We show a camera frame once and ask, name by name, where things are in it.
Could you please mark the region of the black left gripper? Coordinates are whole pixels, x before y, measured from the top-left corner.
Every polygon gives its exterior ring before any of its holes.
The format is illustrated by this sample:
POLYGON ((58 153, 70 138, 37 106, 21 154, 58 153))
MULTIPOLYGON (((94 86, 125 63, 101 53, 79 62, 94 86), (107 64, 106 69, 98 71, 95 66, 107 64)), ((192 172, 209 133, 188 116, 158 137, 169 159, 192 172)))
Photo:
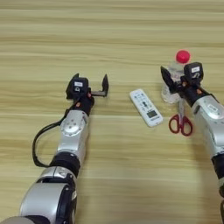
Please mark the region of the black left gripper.
MULTIPOLYGON (((72 79, 78 79, 80 77, 79 73, 76 73, 72 79)), ((105 74, 102 80, 102 91, 88 91, 86 94, 80 94, 74 98, 72 110, 81 110, 87 115, 90 114, 92 107, 95 104, 95 97, 106 97, 109 91, 109 79, 105 74)))

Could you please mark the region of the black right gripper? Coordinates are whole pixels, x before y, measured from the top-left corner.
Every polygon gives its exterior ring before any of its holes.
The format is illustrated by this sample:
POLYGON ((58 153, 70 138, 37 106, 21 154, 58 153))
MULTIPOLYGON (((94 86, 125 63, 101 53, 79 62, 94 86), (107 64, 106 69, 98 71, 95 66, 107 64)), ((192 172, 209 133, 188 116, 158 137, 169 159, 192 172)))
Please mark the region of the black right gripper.
POLYGON ((160 67, 162 78, 164 83, 170 90, 171 94, 179 94, 179 96, 184 99, 190 107, 200 98, 208 96, 209 93, 200 86, 198 81, 176 81, 172 80, 170 72, 164 68, 160 67))

